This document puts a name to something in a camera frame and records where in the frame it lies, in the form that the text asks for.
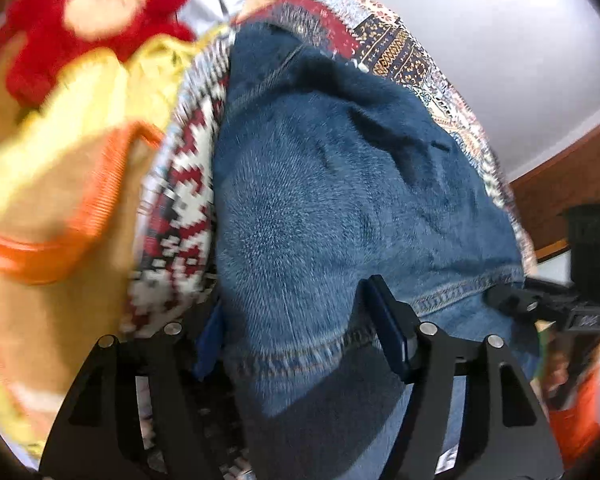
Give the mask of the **person's hand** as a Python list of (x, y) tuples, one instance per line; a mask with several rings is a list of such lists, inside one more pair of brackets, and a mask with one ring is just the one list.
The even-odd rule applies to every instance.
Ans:
[(576, 359), (573, 363), (564, 352), (550, 352), (541, 376), (543, 399), (550, 410), (561, 411), (570, 407), (587, 368), (585, 360)]

